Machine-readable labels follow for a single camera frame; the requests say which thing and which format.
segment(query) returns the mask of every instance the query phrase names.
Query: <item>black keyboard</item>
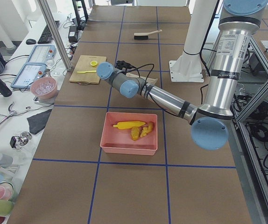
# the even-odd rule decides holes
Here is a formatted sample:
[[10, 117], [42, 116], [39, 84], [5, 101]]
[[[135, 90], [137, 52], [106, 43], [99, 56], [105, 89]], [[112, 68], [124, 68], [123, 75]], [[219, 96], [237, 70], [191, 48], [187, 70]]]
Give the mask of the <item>black keyboard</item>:
[[[59, 21], [56, 20], [55, 24], [57, 28], [59, 27]], [[42, 31], [41, 37], [37, 43], [51, 43], [52, 41], [52, 34], [49, 30], [49, 27], [46, 25], [45, 29]]]

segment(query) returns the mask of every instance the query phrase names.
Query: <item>wooden cutting board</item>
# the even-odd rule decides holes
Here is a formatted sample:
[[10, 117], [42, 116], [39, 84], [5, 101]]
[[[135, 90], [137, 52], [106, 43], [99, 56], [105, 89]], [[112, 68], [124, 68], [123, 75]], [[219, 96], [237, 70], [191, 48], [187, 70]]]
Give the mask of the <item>wooden cutting board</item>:
[[77, 71], [96, 70], [97, 66], [92, 67], [90, 62], [97, 61], [99, 65], [100, 63], [105, 62], [106, 59], [107, 57], [105, 56], [81, 55], [70, 77], [70, 83], [99, 84], [100, 78], [96, 73], [79, 74]]

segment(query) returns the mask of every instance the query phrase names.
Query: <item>computer mouse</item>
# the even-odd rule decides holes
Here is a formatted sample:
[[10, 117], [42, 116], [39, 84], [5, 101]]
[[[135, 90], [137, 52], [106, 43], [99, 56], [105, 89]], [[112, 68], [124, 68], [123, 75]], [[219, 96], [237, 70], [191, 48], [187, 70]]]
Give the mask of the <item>computer mouse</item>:
[[27, 39], [27, 40], [26, 40], [26, 44], [27, 44], [27, 45], [30, 45], [30, 44], [36, 44], [36, 40], [34, 40], [34, 39]]

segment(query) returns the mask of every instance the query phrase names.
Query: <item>white table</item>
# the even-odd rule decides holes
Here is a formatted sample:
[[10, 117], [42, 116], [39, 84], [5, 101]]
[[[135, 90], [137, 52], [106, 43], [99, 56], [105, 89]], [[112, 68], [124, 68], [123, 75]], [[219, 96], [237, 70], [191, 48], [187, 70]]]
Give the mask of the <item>white table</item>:
[[[54, 14], [54, 19], [60, 21], [60, 27], [59, 27], [59, 33], [62, 37], [63, 43], [67, 48], [69, 47], [68, 43], [68, 32], [69, 29], [63, 28], [63, 24], [68, 22], [67, 15], [66, 14]], [[46, 22], [44, 20], [44, 17], [42, 16], [35, 26], [32, 28], [32, 30], [28, 33], [28, 35], [25, 37], [25, 39], [22, 41], [18, 49], [13, 54], [12, 58], [20, 55], [29, 55], [31, 50], [33, 49], [34, 45], [27, 45], [25, 41], [29, 38], [35, 39], [38, 41], [42, 30], [45, 28]], [[55, 62], [60, 58], [59, 53], [56, 51], [55, 54]], [[10, 61], [8, 64], [6, 64], [6, 68], [3, 72], [3, 74], [13, 74], [17, 75], [23, 64], [26, 62], [27, 57], [24, 58], [17, 58], [12, 61]], [[60, 76], [54, 77], [57, 80], [58, 83], [58, 89], [60, 89], [61, 84], [63, 82], [64, 76], [63, 72], [65, 71], [64, 64], [62, 61], [59, 61], [56, 70], [60, 72]], [[10, 81], [12, 82], [14, 80], [14, 76], [1, 76], [0, 77], [3, 81]], [[20, 91], [14, 91], [13, 94], [10, 97], [3, 97], [0, 95], [0, 114], [8, 115], [7, 108], [9, 105], [14, 101], [13, 110], [16, 110], [18, 113], [21, 113], [25, 111], [25, 107], [30, 106], [31, 109], [37, 109], [44, 105], [38, 105], [33, 102], [34, 95], [30, 91], [20, 92]], [[10, 139], [12, 136], [20, 134], [23, 131], [29, 132], [29, 126], [27, 122], [27, 117], [30, 117], [32, 115], [35, 115], [37, 113], [41, 113], [43, 111], [46, 111], [48, 109], [51, 109], [53, 106], [42, 108], [37, 111], [28, 112], [26, 114], [15, 116], [9, 118], [7, 121], [5, 121], [0, 126], [0, 153], [5, 153], [8, 155], [15, 155], [17, 154], [15, 150], [13, 150], [10, 145]], [[27, 158], [24, 160], [24, 163], [19, 166], [19, 169], [15, 173], [14, 178], [12, 179], [12, 183], [15, 187], [15, 190], [17, 192], [20, 191], [21, 186], [23, 184], [23, 181], [25, 179], [25, 176], [27, 174], [28, 168], [30, 166], [31, 160], [33, 158], [33, 155], [36, 151], [36, 148], [38, 146], [38, 143], [41, 139], [43, 131], [39, 132], [36, 135], [33, 135], [33, 138], [29, 143], [25, 146], [26, 155]]]

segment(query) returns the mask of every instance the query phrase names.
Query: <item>blue joint cap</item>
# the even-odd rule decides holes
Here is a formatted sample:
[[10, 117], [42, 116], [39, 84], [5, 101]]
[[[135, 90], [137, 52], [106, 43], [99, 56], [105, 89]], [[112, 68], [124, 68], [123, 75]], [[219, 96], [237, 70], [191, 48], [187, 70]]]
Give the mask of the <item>blue joint cap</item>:
[[100, 79], [103, 80], [108, 79], [113, 73], [113, 71], [114, 71], [113, 65], [108, 62], [102, 62], [97, 67], [97, 75], [100, 77]]
[[225, 124], [216, 118], [200, 118], [191, 127], [191, 137], [195, 144], [207, 150], [223, 147], [228, 140], [228, 135]]
[[134, 80], [127, 80], [120, 86], [120, 93], [127, 98], [132, 98], [136, 95], [138, 89], [139, 86]]
[[268, 0], [224, 0], [223, 7], [230, 14], [241, 16], [259, 12], [267, 3]]

